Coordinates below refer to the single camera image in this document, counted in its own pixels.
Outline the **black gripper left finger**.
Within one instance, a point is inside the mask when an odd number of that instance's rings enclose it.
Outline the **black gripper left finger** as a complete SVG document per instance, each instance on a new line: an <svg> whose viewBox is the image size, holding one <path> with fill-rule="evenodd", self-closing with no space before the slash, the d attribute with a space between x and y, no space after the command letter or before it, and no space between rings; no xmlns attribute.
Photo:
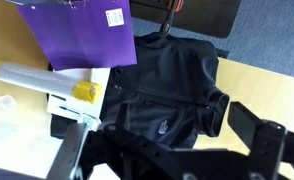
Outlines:
<svg viewBox="0 0 294 180"><path fill-rule="evenodd" d="M130 111L127 103L119 106L115 124L117 128L130 130Z"/></svg>

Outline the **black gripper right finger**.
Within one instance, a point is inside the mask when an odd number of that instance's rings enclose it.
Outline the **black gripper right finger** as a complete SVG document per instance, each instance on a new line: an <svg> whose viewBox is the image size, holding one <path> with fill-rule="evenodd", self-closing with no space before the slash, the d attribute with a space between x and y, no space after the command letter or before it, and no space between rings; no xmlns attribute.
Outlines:
<svg viewBox="0 0 294 180"><path fill-rule="evenodd" d="M228 115L228 125L246 147L251 148L256 128L263 125L263 121L240 102L231 102Z"/></svg>

